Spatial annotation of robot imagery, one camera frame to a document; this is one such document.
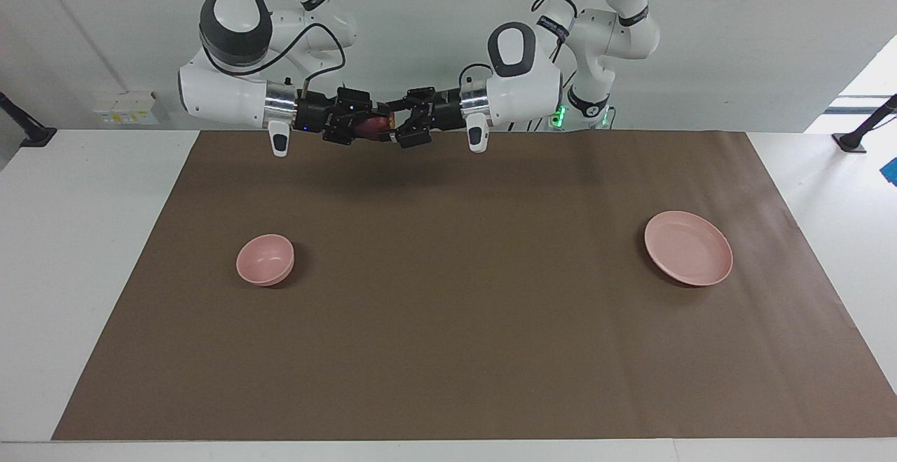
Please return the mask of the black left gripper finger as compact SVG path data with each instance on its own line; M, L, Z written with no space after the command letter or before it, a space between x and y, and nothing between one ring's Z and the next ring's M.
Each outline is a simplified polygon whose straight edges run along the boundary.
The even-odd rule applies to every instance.
M425 116L432 116L435 111L434 98L436 97L436 94L437 91L433 86L410 89L402 98L389 101L387 103L387 108L392 113L412 111L412 114L418 113Z
M433 119L428 117L410 117L402 124L397 125L395 117L390 117L389 130L381 132L381 142L397 144L401 149L416 148L432 141L430 129L433 127Z

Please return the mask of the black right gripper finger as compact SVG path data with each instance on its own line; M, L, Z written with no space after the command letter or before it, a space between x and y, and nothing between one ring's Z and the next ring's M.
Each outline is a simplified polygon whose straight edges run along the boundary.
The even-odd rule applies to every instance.
M378 105L367 91L337 88L337 116L339 117L371 117L377 114Z
M322 139L324 142L350 145L362 138L362 134L358 132L362 123L363 121L330 121L324 127Z

